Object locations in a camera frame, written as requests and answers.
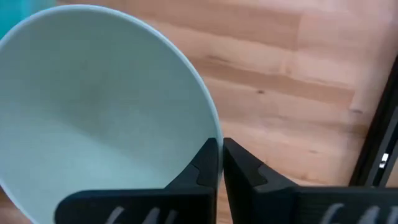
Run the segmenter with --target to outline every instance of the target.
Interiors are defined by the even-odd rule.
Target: wood grain
[[[390,177],[386,184],[387,187],[398,187],[398,162],[394,164]]]
[[[348,183],[398,50],[396,0],[70,3],[160,30],[203,77],[224,135],[302,185]],[[2,223],[26,222],[2,201]],[[218,211],[230,224],[224,185]]]

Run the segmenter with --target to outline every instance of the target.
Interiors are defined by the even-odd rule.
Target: bowl
[[[34,223],[81,190],[164,188],[208,138],[221,153],[203,80],[135,17],[59,6],[0,41],[0,185]]]

